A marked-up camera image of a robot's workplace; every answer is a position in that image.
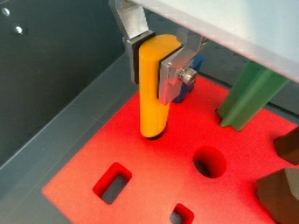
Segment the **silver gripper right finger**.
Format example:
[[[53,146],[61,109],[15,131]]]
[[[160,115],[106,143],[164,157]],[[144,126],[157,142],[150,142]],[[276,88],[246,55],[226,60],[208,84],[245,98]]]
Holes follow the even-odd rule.
[[[160,62],[157,99],[162,105],[180,94],[181,84],[194,82],[197,72],[192,61],[206,44],[206,39],[186,28],[177,29],[176,40],[178,48]]]

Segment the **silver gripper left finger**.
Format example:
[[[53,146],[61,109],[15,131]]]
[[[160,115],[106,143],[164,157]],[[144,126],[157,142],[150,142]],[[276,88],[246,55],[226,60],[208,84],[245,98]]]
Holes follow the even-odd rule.
[[[144,8],[129,0],[108,0],[129,61],[130,81],[138,83],[138,47],[154,36],[149,30]]]

